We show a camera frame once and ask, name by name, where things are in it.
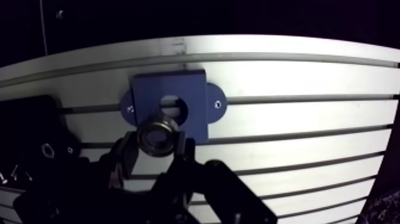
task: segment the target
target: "blue bracket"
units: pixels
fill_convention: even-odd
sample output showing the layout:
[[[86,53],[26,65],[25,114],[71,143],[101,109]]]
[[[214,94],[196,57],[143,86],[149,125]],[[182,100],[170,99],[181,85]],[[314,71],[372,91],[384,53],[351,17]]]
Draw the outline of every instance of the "blue bracket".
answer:
[[[133,126],[148,120],[161,111],[164,96],[178,97],[174,107],[179,107],[179,129],[197,143],[208,142],[208,124],[219,120],[227,108],[224,92],[207,83],[204,71],[175,71],[140,74],[130,82],[130,90],[121,100],[124,119]]]

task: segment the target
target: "mounting screw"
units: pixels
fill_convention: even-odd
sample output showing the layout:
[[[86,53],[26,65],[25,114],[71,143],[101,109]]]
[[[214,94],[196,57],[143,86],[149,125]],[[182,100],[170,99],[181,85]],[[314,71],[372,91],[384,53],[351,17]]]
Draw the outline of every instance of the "mounting screw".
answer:
[[[15,179],[15,176],[16,176],[15,173],[16,173],[17,169],[18,169],[18,165],[15,165],[14,170],[12,170],[12,173],[11,173],[11,175],[10,175],[10,176],[11,176],[12,178],[14,178],[14,179]]]
[[[133,106],[129,106],[126,108],[126,111],[128,111],[128,113],[133,113],[135,112],[135,108],[133,108]]]
[[[63,10],[59,10],[56,14],[55,14],[55,18],[57,18],[57,19],[62,19],[63,18],[63,14],[64,14],[64,11]]]
[[[4,178],[4,176],[3,176],[3,174],[0,172],[0,179],[1,179],[1,183],[3,184],[3,185],[5,185],[7,182],[8,182],[8,180],[6,180],[5,178]]]
[[[217,101],[214,103],[214,108],[215,108],[215,109],[219,109],[219,108],[221,108],[221,106],[222,106],[222,103],[221,103],[221,101],[219,101],[219,100],[217,100]]]
[[[25,172],[25,173],[26,173],[26,176],[28,177],[29,181],[33,181],[33,178],[29,175],[29,173],[28,172]]]

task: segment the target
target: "dark background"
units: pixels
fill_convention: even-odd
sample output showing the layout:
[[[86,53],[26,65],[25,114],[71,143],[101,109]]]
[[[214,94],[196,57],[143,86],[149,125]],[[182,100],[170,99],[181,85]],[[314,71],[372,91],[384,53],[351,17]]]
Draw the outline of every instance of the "dark background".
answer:
[[[147,38],[312,36],[400,48],[394,0],[42,0],[48,54]],[[62,19],[56,18],[63,10]],[[45,55],[40,0],[0,0],[0,67]]]

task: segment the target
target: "metal ring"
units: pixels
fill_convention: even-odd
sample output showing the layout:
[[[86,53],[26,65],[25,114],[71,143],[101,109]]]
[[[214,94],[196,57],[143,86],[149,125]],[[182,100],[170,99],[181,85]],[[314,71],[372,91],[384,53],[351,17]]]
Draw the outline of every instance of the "metal ring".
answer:
[[[139,148],[154,157],[169,155],[173,152],[174,133],[177,131],[178,125],[168,116],[151,119],[137,129]]]
[[[42,145],[42,153],[46,158],[54,158],[55,155],[53,148],[48,143]]]

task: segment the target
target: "circular hole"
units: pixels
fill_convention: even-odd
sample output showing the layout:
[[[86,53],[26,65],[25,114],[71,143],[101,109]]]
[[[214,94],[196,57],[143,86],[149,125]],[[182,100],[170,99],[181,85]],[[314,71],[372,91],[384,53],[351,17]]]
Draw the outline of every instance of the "circular hole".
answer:
[[[177,96],[167,95],[160,100],[161,112],[182,125],[188,117],[188,107],[185,102]]]
[[[42,153],[47,158],[54,158],[54,150],[51,145],[45,143],[42,145]]]

